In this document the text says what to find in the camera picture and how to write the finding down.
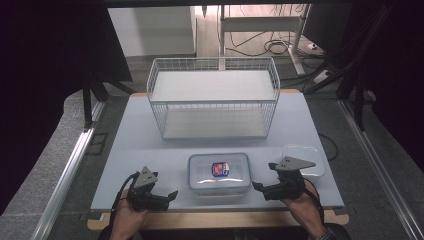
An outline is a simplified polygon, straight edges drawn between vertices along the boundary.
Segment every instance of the power strip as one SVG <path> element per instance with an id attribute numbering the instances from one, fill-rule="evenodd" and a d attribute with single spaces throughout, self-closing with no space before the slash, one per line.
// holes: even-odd
<path id="1" fill-rule="evenodd" d="M 328 76 L 330 76 L 332 74 L 331 71 L 329 70 L 324 70 L 322 71 L 315 79 L 314 79 L 314 83 L 320 83 L 322 81 L 324 81 Z"/>

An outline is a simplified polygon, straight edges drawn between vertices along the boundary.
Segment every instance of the white wire basket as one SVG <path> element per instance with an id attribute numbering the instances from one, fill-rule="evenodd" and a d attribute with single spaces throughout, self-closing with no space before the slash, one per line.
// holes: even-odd
<path id="1" fill-rule="evenodd" d="M 280 94 L 272 58 L 158 58 L 147 94 L 163 139 L 266 138 Z"/>

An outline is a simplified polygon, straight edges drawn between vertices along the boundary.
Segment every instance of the food container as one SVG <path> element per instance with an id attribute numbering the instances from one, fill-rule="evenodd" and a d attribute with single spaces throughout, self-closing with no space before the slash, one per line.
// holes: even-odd
<path id="1" fill-rule="evenodd" d="M 300 170 L 303 177 L 309 179 L 312 182 L 315 182 L 325 173 L 323 153 L 315 147 L 289 144 L 284 146 L 282 157 L 284 158 L 285 156 L 315 163 L 315 167 Z"/>
<path id="2" fill-rule="evenodd" d="M 242 196 L 251 185 L 249 157 L 245 153 L 192 155 L 188 184 L 198 197 Z"/>

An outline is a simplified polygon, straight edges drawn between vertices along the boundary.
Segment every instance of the hand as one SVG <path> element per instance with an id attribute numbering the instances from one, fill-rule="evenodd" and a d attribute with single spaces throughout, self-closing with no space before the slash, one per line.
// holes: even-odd
<path id="1" fill-rule="evenodd" d="M 305 180 L 305 185 L 318 198 L 318 192 L 315 187 L 307 180 Z M 327 229 L 321 223 L 318 208 L 306 193 L 302 193 L 295 200 L 282 199 L 281 201 L 286 204 L 293 218 L 308 231 L 312 238 L 319 238 L 325 234 Z"/>
<path id="2" fill-rule="evenodd" d="M 146 219 L 147 210 L 137 212 L 132 209 L 126 199 L 127 194 L 128 190 L 124 190 L 121 195 L 121 200 L 118 203 L 115 220 L 113 221 L 111 240 L 130 239 L 140 230 L 141 225 Z"/>

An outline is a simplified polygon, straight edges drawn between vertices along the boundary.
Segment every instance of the white tabletop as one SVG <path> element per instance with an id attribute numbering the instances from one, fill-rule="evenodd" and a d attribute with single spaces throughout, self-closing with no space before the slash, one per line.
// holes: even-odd
<path id="1" fill-rule="evenodd" d="M 316 167 L 301 171 L 314 181 L 322 205 L 344 206 L 303 94 L 280 95 L 267 139 L 203 141 L 164 141 L 147 97 L 135 94 L 127 104 L 91 209 L 110 210 L 125 179 L 143 166 L 159 172 L 153 194 L 167 196 L 178 190 L 169 211 L 282 208 L 279 201 L 265 201 L 253 187 L 243 197 L 196 198 L 188 187 L 187 162 L 193 154 L 244 152 L 250 158 L 252 180 L 268 186 L 278 183 L 277 173 L 269 170 L 268 162 L 280 162 L 284 147 L 293 145 L 317 149 L 322 156 Z"/>

